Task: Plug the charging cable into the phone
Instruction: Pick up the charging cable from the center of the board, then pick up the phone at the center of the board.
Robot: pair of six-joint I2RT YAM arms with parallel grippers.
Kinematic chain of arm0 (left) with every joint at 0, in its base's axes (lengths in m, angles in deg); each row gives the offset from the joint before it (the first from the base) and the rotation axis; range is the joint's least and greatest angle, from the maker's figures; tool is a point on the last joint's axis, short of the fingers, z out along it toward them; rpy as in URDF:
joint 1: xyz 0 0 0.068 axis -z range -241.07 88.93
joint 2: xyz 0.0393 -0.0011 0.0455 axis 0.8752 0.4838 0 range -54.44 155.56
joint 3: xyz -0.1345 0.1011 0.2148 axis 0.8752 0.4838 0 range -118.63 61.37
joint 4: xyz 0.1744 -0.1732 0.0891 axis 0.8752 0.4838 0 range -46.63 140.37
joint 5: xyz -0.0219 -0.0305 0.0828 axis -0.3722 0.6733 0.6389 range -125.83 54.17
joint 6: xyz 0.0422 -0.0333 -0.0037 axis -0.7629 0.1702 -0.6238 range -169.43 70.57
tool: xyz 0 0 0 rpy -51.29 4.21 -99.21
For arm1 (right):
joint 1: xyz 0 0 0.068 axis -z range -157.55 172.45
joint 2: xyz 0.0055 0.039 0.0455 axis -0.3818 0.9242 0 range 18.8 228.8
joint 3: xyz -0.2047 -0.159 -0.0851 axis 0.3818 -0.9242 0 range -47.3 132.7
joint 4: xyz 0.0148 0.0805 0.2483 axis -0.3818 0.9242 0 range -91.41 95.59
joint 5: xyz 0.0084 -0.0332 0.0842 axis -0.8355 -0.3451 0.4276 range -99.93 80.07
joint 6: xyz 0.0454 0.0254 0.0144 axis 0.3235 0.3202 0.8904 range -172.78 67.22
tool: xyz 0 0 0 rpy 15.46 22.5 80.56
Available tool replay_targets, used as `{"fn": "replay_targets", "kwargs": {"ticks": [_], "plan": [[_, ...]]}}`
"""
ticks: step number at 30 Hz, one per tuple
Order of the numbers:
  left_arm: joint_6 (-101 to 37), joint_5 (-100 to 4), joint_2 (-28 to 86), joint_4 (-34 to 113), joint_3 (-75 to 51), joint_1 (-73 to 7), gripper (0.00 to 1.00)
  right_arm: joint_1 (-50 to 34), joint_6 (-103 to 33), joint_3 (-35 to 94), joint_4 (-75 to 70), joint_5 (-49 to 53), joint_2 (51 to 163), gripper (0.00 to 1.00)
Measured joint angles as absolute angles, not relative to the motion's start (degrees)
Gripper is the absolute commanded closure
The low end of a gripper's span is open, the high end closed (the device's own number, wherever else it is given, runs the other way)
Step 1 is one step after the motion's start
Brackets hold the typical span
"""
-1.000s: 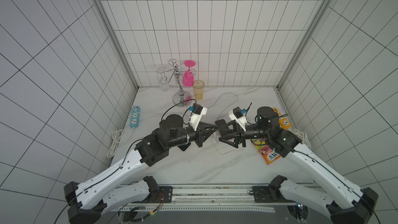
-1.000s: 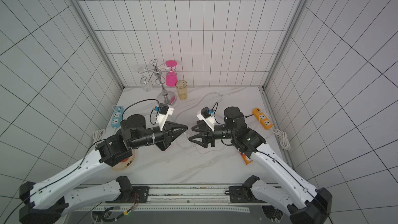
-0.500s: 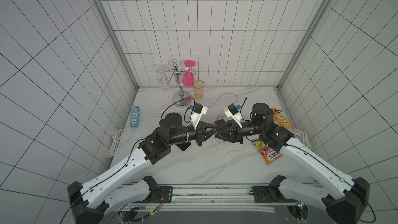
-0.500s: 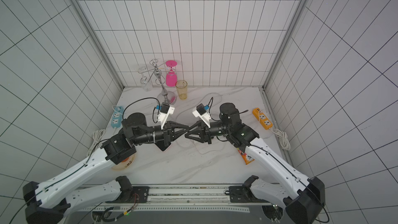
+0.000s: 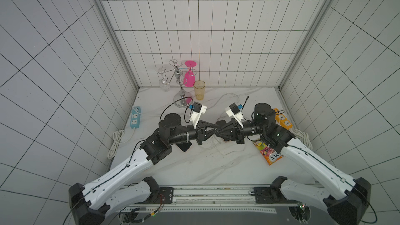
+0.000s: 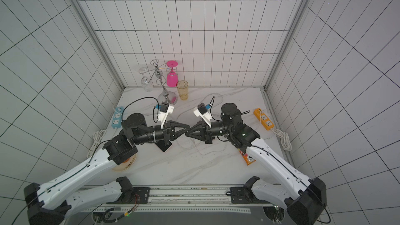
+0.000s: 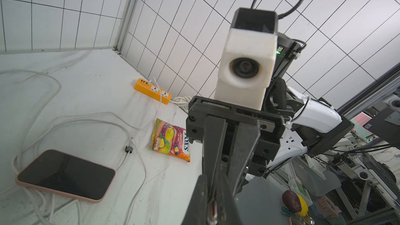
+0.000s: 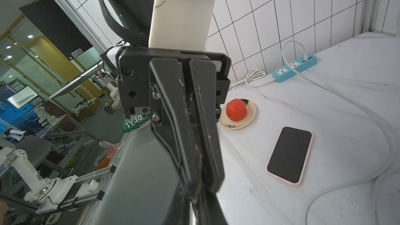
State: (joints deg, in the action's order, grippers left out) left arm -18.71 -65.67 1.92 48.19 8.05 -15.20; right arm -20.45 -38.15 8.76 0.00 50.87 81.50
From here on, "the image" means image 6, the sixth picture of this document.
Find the black phone pink case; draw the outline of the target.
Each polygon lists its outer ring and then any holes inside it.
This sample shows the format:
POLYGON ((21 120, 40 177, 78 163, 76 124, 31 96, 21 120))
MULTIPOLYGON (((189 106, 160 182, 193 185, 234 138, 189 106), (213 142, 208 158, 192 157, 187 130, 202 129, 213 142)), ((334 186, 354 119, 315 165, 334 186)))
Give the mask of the black phone pink case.
POLYGON ((171 147, 172 147, 172 143, 168 142, 168 144, 165 144, 165 142, 160 141, 155 143, 155 145, 163 152, 167 152, 171 147))

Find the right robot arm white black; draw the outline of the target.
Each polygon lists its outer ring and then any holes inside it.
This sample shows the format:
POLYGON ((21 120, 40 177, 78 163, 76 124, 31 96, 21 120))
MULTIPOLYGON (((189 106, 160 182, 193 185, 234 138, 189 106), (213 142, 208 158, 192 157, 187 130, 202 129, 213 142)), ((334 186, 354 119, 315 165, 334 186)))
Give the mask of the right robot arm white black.
POLYGON ((311 179, 279 156, 243 122, 241 111, 234 103, 222 106, 219 121, 212 121, 210 107, 203 103, 193 112, 201 117, 201 121, 186 132, 187 137, 210 144, 213 137, 225 136, 235 148, 260 163, 279 182, 279 185, 273 185, 260 177, 252 177, 245 188, 253 197, 285 209, 297 225, 313 225, 319 221, 327 207, 326 184, 319 178, 311 179))

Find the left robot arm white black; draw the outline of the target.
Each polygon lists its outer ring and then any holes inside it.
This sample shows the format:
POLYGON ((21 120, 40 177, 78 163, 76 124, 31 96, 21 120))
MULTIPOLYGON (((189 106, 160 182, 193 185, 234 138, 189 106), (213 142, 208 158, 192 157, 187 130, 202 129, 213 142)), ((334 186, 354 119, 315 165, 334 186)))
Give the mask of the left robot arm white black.
POLYGON ((122 121, 122 130, 90 158, 63 175, 44 184, 31 183, 24 189, 28 221, 31 225, 59 225, 78 212, 104 203, 128 204, 139 199, 127 177, 99 187, 81 190, 92 179, 134 156, 137 145, 151 143, 168 148, 190 126, 176 121, 148 126, 140 113, 122 121))

